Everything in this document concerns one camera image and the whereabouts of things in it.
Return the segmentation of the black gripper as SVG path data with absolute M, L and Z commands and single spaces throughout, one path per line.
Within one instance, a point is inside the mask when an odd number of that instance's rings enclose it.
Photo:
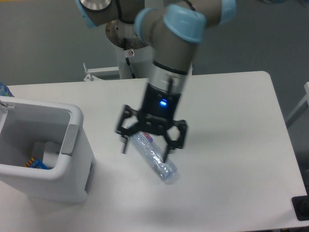
M 180 93 L 163 91 L 148 83 L 139 111 L 125 104 L 115 128 L 123 142 L 122 154 L 127 152 L 130 137 L 139 131 L 163 135 L 167 143 L 163 162 L 166 162 L 171 150 L 183 149 L 188 125 L 186 120 L 174 120 L 180 98 Z M 179 132 L 175 140 L 169 135 L 169 130 L 174 127 Z

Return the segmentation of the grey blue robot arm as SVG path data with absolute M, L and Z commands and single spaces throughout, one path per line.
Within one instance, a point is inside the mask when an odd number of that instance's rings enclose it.
M 170 151 L 184 146 L 187 123 L 176 121 L 174 114 L 204 32 L 232 19 L 236 2 L 182 0 L 163 9 L 147 8 L 142 0 L 78 0 L 76 5 L 89 27 L 119 20 L 133 25 L 139 40 L 154 49 L 141 108 L 125 105 L 116 132 L 124 140 L 139 131 L 163 136 L 166 160 Z

